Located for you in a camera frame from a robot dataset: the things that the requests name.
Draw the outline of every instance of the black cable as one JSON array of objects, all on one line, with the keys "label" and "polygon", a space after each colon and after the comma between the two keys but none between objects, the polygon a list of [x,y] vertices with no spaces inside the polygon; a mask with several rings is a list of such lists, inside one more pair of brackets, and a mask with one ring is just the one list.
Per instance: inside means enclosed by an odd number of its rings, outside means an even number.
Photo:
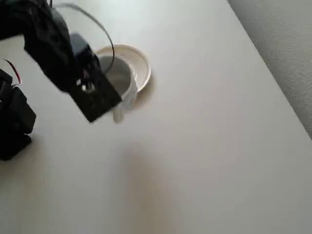
[{"label": "black cable", "polygon": [[60,3],[60,4],[56,4],[55,5],[55,8],[71,8],[73,10],[76,10],[76,11],[79,11],[81,12],[82,14],[84,14],[85,16],[87,16],[88,18],[90,18],[94,23],[96,23],[103,31],[104,33],[106,34],[111,46],[112,46],[112,50],[113,50],[113,58],[112,58],[112,61],[111,61],[111,64],[108,66],[108,68],[105,69],[104,73],[108,73],[112,66],[114,65],[114,61],[115,61],[115,48],[114,48],[114,44],[113,44],[113,41],[111,39],[111,37],[109,36],[107,30],[105,29],[105,27],[93,16],[91,15],[89,12],[83,10],[80,6],[74,4],[74,3]]}]

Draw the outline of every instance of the table surface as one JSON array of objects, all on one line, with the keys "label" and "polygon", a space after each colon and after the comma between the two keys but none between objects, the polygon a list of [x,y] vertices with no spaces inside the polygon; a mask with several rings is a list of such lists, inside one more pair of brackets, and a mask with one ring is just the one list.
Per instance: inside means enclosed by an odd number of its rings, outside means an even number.
[{"label": "table surface", "polygon": [[123,124],[90,125],[22,38],[1,43],[38,115],[33,144],[0,163],[1,233],[311,232],[311,140],[226,0],[76,3],[142,50],[154,78]]}]

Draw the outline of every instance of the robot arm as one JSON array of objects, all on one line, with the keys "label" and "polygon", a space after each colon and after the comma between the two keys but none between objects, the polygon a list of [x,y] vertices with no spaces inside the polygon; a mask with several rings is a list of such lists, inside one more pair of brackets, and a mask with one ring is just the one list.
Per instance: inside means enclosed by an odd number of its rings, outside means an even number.
[{"label": "robot arm", "polygon": [[[58,89],[73,98],[90,122],[121,102],[88,43],[79,34],[69,35],[62,16],[46,0],[0,0],[0,40],[16,35],[24,35],[25,51]],[[36,118],[32,111],[16,111],[14,114],[18,118],[11,118],[13,101],[23,103],[27,109],[29,106],[23,93],[13,88],[12,81],[7,79],[3,71],[0,72],[0,127],[16,126],[18,122],[18,126],[26,124],[31,132]],[[18,131],[15,128],[3,131],[2,128],[0,131],[0,144],[1,139],[14,135],[14,132],[29,133],[21,128]]]}]

